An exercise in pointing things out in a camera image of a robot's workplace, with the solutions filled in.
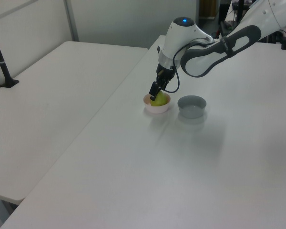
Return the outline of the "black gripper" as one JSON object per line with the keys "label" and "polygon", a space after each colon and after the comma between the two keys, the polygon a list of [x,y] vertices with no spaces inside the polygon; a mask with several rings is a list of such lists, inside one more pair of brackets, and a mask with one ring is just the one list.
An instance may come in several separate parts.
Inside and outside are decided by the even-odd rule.
{"label": "black gripper", "polygon": [[171,79],[173,79],[175,75],[175,70],[172,68],[166,69],[160,64],[157,66],[156,70],[157,76],[156,81],[152,83],[151,89],[149,91],[150,100],[155,101],[158,93],[160,92],[161,88],[158,83],[162,83],[162,90],[165,91],[166,87]]}

